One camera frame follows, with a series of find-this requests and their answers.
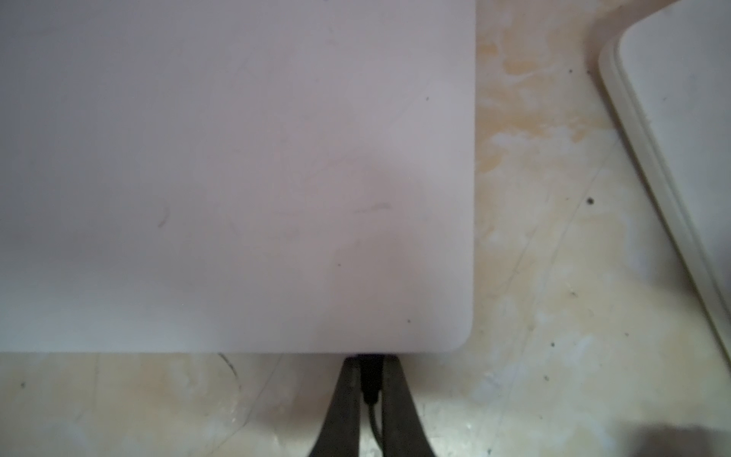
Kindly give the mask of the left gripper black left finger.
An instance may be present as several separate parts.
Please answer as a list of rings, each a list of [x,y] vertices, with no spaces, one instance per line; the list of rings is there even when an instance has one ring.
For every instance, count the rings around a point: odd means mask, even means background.
[[[359,361],[346,358],[309,457],[359,456],[361,394]]]

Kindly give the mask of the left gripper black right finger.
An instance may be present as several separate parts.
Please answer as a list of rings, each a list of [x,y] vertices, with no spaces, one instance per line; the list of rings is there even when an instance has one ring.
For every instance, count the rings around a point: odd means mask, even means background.
[[[402,364],[394,355],[384,359],[382,446],[384,456],[436,456],[426,437]]]

